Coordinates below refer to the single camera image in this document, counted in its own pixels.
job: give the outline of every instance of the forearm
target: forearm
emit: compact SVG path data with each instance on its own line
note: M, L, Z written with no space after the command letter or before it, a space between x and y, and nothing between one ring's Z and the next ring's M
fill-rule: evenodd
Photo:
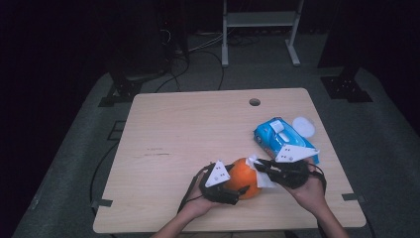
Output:
M159 230L155 235L153 235L153 238L172 238L176 237L185 226L191 222L193 218L185 213L185 212L179 212L176 214L175 217L173 217L169 222L167 222L161 230Z
M330 209L314 214L329 238L349 238L349 234Z

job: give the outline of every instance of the floor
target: floor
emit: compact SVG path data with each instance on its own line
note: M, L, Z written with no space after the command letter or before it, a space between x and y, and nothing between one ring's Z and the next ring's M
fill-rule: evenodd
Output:
M213 36L190 36L191 48ZM359 86L372 102L331 99L320 77L341 68L318 68L327 35L296 37L301 66L292 65L287 35L237 38L230 64L220 65L220 43L173 62L172 74L144 83L141 93L304 87L318 110L369 223L349 228L351 237L416 237L420 213L420 138L384 92L380 81L361 68ZM96 234L91 200L101 197L130 103L98 107L112 86L108 73L87 96L14 237L149 237L150 234ZM317 230L296 230L300 238L320 237Z

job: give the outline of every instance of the dark background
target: dark background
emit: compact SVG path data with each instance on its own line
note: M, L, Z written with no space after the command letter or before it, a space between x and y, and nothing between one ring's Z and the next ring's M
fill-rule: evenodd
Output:
M136 0L120 2L127 7ZM165 9L164 4L162 7L162 2L155 1L156 18L150 19L158 26L167 24L168 13L177 16L177 12ZM115 53L116 48L139 53L122 56L138 67L159 68L167 57L148 55L145 47L150 43L132 45L141 42L144 36L133 32L148 31L136 22L138 19L124 15L124 6L110 8L117 2L104 0L95 3L95 10L91 3L47 0L0 3L1 102L2 118L6 119L2 120L1 133L1 237L13 234L86 95L108 71L106 53ZM294 7L290 1L249 3L244 1L250 11ZM243 1L232 0L229 7L240 9L242 4ZM188 34L221 31L221 0L185 0L184 5L185 13L179 15L179 22L170 24L184 24ZM102 18L98 18L98 8L110 12L105 17L99 13ZM301 34L331 30L320 67L342 66L349 61L359 63L379 78L417 132L420 38L415 23L420 22L419 10L414 1L306 0L299 26ZM138 14L142 11L147 9L139 8ZM109 29L121 32L107 32ZM109 38L114 39L115 45L109 44ZM145 65L151 60L153 65Z

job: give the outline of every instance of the white shelf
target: white shelf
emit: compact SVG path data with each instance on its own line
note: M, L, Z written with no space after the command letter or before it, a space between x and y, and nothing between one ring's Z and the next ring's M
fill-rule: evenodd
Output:
M296 12L228 13L227 27L293 26Z

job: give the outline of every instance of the wooden table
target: wooden table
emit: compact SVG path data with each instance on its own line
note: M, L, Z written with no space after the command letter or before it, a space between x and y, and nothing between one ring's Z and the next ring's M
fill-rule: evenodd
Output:
M261 104L252 106L251 99ZM137 95L119 145L93 228L97 233L155 232L175 214L192 177L211 162L225 165L256 154L256 127L272 117L311 119L311 143L328 182L326 199L345 227L365 217L325 128L303 88L176 92ZM192 221L184 231L281 230L317 227L315 218L282 187L265 188L236 205L224 204Z

